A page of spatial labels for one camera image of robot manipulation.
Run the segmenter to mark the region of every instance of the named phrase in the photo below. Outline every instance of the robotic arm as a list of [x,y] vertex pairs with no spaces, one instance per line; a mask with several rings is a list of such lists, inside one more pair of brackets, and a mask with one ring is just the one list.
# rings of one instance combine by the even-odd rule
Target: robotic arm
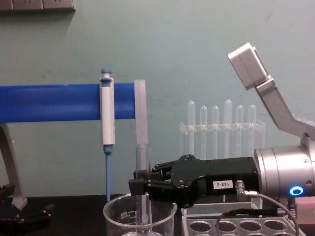
[[239,200],[245,200],[245,193],[250,195],[248,190],[276,201],[315,196],[315,127],[294,119],[249,43],[228,54],[228,58],[244,87],[256,89],[278,129],[301,137],[301,144],[257,149],[253,158],[202,161],[184,155],[175,162],[156,165],[151,173],[142,172],[140,179],[130,180],[132,195],[148,192],[151,200],[174,202],[179,207],[190,207],[205,195],[237,194]]

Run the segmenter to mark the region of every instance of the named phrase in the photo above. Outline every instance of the wall outlet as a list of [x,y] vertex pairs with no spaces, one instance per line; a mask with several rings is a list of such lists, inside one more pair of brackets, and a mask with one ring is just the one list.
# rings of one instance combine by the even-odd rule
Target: wall outlet
[[41,10],[43,9],[42,0],[13,0],[14,10]]
[[13,10],[12,0],[0,0],[0,11]]
[[43,0],[44,9],[73,9],[73,0]]

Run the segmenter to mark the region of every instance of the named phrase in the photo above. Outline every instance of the label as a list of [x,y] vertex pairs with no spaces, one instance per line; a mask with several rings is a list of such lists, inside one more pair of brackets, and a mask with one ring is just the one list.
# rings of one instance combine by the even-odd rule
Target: label
[[234,188],[232,180],[213,181],[213,189]]

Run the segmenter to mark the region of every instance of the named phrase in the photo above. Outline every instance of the blue horizontal bar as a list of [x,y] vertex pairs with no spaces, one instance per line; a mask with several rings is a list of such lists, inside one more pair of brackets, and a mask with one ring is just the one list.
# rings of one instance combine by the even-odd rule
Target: blue horizontal bar
[[[115,119],[135,118],[134,83],[114,85]],[[0,87],[0,123],[100,119],[99,84]]]

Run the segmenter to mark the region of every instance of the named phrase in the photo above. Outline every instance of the glass tube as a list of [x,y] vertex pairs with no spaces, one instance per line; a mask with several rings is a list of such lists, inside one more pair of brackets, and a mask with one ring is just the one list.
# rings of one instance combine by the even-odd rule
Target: glass tube
[[229,158],[230,154],[230,125],[232,123],[232,100],[228,99],[224,103],[224,158]]
[[213,129],[213,141],[212,141],[212,159],[218,158],[218,124],[219,124],[219,107],[214,106],[212,108],[212,124],[214,124]]
[[242,105],[238,105],[236,107],[236,157],[242,156],[242,128],[244,122],[244,107]]
[[194,129],[196,126],[196,106],[194,101],[188,102],[189,154],[194,155]]
[[205,106],[200,108],[200,125],[202,125],[201,131],[201,159],[206,160],[206,125],[208,119],[208,109]]
[[248,123],[249,123],[248,156],[253,156],[254,129],[256,125],[256,106],[253,104],[248,107]]
[[[136,179],[138,171],[151,171],[151,147],[148,144],[138,144],[136,146]],[[151,224],[151,201],[146,195],[137,196],[136,200],[136,225]]]

